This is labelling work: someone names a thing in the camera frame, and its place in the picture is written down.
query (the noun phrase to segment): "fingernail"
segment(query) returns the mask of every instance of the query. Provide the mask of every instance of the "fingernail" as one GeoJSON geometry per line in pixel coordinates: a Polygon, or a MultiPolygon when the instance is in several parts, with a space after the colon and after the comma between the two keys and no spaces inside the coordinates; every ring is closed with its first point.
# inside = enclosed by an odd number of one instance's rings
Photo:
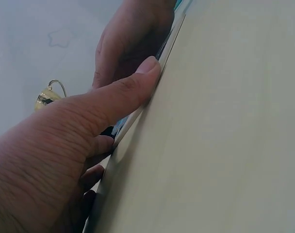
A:
{"type": "Polygon", "coordinates": [[[157,64],[157,60],[155,57],[150,56],[144,60],[143,63],[138,67],[136,73],[146,74],[149,73],[157,64]]]}

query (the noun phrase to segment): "gold keychain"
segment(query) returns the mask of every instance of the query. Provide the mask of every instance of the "gold keychain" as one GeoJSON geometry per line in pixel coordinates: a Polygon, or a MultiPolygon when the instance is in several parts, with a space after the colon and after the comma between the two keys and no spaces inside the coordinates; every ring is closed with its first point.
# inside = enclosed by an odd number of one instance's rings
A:
{"type": "Polygon", "coordinates": [[[41,92],[41,94],[37,97],[35,107],[34,107],[35,111],[43,108],[44,106],[48,105],[49,103],[52,103],[56,100],[61,99],[61,97],[57,93],[53,92],[52,86],[51,86],[53,83],[58,83],[61,86],[61,88],[64,92],[64,95],[66,97],[66,89],[65,89],[64,85],[59,80],[53,79],[49,82],[47,88],[45,88],[41,92]]]}

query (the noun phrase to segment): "white wall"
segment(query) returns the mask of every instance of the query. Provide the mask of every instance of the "white wall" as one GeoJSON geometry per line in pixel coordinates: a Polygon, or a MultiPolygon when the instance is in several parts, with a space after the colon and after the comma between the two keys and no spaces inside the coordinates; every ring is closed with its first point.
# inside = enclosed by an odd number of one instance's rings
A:
{"type": "Polygon", "coordinates": [[[88,90],[97,42],[121,2],[0,1],[0,134],[33,112],[51,79],[62,81],[68,95],[88,90]],[[49,34],[67,48],[51,47],[49,34]]]}

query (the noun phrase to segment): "hand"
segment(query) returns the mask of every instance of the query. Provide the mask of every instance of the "hand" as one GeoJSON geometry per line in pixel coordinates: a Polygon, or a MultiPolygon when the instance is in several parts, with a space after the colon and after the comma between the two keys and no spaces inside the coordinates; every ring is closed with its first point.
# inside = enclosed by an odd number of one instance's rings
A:
{"type": "Polygon", "coordinates": [[[105,28],[96,51],[93,87],[133,74],[155,56],[169,34],[176,0],[125,0],[105,28]]]}
{"type": "Polygon", "coordinates": [[[99,134],[150,97],[159,73],[150,57],[130,77],[51,103],[1,136],[0,232],[82,232],[103,174],[94,165],[113,144],[99,134]]]}

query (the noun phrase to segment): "white board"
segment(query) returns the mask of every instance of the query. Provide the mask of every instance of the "white board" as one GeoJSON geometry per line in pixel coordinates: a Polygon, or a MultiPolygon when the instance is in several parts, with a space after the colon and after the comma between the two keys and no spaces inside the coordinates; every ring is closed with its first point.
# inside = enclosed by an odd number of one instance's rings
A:
{"type": "Polygon", "coordinates": [[[295,233],[295,0],[191,6],[98,200],[88,232],[295,233]]]}

